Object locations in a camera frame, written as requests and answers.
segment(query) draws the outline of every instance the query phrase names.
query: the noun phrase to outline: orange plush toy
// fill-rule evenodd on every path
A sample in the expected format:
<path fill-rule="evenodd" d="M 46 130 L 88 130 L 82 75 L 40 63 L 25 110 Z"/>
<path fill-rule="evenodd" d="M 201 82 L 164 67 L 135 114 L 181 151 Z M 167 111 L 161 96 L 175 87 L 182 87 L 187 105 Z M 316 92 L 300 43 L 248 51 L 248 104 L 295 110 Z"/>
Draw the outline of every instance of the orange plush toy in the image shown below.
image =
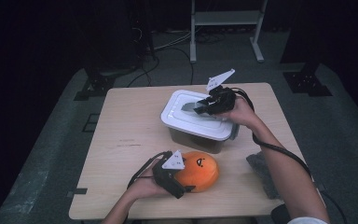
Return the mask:
<path fill-rule="evenodd" d="M 201 192 L 216 182 L 219 166 L 216 160 L 207 153 L 192 151 L 182 155 L 185 169 L 175 175 L 182 186 L 194 186 L 191 192 Z"/>

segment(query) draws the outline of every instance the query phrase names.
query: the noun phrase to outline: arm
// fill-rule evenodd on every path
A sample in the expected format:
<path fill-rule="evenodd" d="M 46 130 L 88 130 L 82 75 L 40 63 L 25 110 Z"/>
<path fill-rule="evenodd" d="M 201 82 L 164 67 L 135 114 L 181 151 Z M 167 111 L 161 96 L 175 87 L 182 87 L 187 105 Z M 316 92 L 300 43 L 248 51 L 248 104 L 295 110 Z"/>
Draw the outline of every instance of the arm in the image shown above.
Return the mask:
<path fill-rule="evenodd" d="M 250 106 L 239 97 L 234 109 L 219 117 L 232 119 L 248 127 L 262 142 L 283 147 L 266 124 Z M 292 158 L 280 152 L 261 147 L 269 172 L 278 192 L 281 194 L 291 218 L 315 217 L 329 223 L 329 217 L 318 191 L 303 167 Z"/>
<path fill-rule="evenodd" d="M 103 220 L 103 224 L 122 224 L 127 217 L 132 205 L 141 198 L 152 197 L 159 194 L 169 194 L 165 189 L 156 184 L 152 168 L 157 163 L 155 160 L 120 197 L 112 210 Z"/>

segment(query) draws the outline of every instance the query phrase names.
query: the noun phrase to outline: gray carpet floor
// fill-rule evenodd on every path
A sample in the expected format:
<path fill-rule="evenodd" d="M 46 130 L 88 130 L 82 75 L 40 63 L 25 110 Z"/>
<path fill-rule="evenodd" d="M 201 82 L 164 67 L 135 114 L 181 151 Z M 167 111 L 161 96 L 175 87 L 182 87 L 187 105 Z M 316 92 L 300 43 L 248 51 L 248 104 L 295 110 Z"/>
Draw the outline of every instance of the gray carpet floor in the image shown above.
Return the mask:
<path fill-rule="evenodd" d="M 198 44 L 198 60 L 194 64 L 190 64 L 181 51 L 188 54 L 188 42 L 175 45 L 175 49 L 158 51 L 159 64 L 148 73 L 150 84 L 206 84 L 208 77 L 231 68 L 236 73 L 227 84 L 269 83 L 316 182 L 323 184 L 337 201 L 348 223 L 358 223 L 358 107 L 337 74 L 322 64 L 316 76 L 333 96 L 309 97 L 306 93 L 292 93 L 282 73 L 298 71 L 303 64 L 280 64 L 289 33 L 261 34 L 259 45 L 265 57 L 264 63 L 255 59 L 249 42 L 251 35 L 211 36 L 222 40 Z M 154 34 L 155 46 L 178 37 L 178 34 Z M 151 57 L 145 58 L 145 70 L 156 64 L 157 61 Z M 114 88 L 127 87 L 143 72 L 137 70 L 118 77 Z M 87 75 L 81 69 L 68 83 L 0 209 L 0 223 L 80 223 L 70 219 L 68 211 L 72 202 L 71 191 L 76 189 L 92 139 L 92 133 L 83 132 L 83 129 L 90 114 L 100 113 L 104 100 L 103 97 L 90 97 L 88 101 L 74 101 L 86 80 Z M 142 76 L 131 87 L 148 84 L 146 76 Z M 325 202 L 332 223 L 343 223 L 336 207 L 328 199 Z M 269 217 L 258 217 L 257 220 L 271 223 Z M 86 223 L 98 221 L 87 220 Z"/>

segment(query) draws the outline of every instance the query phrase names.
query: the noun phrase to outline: hand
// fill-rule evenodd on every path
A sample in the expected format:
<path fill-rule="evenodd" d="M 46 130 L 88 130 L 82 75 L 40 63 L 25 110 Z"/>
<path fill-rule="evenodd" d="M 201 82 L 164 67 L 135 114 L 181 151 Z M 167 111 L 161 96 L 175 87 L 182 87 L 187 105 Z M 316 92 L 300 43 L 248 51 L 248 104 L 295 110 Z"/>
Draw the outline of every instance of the hand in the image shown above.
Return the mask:
<path fill-rule="evenodd" d="M 161 194 L 170 194 L 167 190 L 156 184 L 153 178 L 152 169 L 158 161 L 159 159 L 154 160 L 152 164 L 145 169 L 135 182 L 133 182 L 133 184 L 127 189 L 127 192 L 136 199 L 148 198 Z"/>
<path fill-rule="evenodd" d="M 248 128 L 259 120 L 253 109 L 249 104 L 240 96 L 235 100 L 234 108 L 228 112 L 216 115 L 220 118 L 231 119 L 233 122 L 245 125 Z"/>

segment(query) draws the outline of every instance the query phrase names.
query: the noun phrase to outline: plastic container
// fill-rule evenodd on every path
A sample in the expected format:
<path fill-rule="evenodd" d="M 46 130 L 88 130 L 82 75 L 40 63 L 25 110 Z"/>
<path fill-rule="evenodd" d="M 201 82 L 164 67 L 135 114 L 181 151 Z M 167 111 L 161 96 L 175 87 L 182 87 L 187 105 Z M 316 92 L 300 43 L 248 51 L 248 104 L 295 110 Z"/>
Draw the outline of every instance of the plastic container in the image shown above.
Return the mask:
<path fill-rule="evenodd" d="M 223 143 L 234 139 L 238 125 L 209 115 L 183 109 L 188 103 L 196 103 L 209 95 L 193 91 L 176 91 L 161 113 L 161 120 L 169 127 L 174 142 L 209 153 L 219 153 Z"/>

